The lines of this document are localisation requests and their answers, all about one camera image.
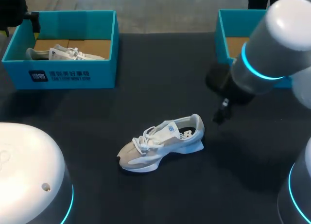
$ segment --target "shoe sole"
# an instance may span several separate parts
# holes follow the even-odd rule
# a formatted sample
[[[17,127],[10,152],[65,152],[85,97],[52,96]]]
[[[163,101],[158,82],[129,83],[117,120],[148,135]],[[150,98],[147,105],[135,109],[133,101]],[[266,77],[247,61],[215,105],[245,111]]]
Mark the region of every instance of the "shoe sole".
[[[179,154],[186,155],[186,154],[195,153],[195,152],[203,150],[203,149],[204,149],[204,145],[202,144],[201,141],[199,141],[199,142],[194,143],[192,145],[181,147],[175,151],[171,151],[171,153],[179,153]],[[138,173],[152,172],[159,167],[159,164],[160,164],[162,158],[160,158],[154,164],[149,165],[148,167],[143,167],[143,168],[138,168],[138,169],[128,169],[128,168],[124,168],[124,167],[122,167],[122,168],[126,171],[129,171],[129,172],[138,172]]]

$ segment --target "new balance logo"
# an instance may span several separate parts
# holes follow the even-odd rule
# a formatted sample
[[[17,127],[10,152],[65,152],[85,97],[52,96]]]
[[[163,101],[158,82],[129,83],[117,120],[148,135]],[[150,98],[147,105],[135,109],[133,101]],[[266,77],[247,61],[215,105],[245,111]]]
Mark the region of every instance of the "new balance logo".
[[[185,131],[184,134],[180,134],[180,138],[181,139],[186,139],[186,138],[189,138],[192,136],[192,131],[191,130],[188,130],[188,131]]]
[[[170,131],[170,132],[174,131],[174,127],[171,126],[171,125],[169,125],[169,131]]]

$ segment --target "shoe heel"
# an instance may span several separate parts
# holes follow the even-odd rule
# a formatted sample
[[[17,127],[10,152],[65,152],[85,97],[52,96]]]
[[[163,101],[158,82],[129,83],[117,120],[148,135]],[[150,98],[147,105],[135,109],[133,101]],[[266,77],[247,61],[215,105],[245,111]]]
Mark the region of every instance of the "shoe heel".
[[[174,153],[180,153],[180,154],[185,155],[185,154],[191,154],[191,153],[200,151],[202,149],[204,149],[202,142],[197,141],[191,145],[188,145],[188,146],[185,146],[185,147],[182,147],[182,148],[175,150]]]

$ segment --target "shoe box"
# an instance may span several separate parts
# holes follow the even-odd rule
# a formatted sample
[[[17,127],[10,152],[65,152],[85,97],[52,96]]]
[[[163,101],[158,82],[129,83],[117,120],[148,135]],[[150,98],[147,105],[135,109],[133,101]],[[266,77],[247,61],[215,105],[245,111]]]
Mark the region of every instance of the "shoe box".
[[[265,16],[266,10],[221,9],[218,11],[215,30],[215,49],[219,63],[232,65],[246,43]],[[290,88],[290,77],[284,77],[276,88]]]
[[[24,20],[3,56],[16,89],[114,88],[119,47],[115,11],[43,11],[39,22],[35,39],[30,20]],[[105,60],[25,60],[28,48],[46,51],[55,44]]]

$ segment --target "logo on box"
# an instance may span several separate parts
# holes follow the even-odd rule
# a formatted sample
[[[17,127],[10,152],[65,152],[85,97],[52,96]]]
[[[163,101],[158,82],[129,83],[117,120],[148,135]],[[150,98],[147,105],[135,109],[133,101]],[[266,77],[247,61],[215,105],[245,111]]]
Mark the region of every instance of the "logo on box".
[[[43,70],[31,70],[29,71],[29,75],[33,82],[48,82],[48,77]]]

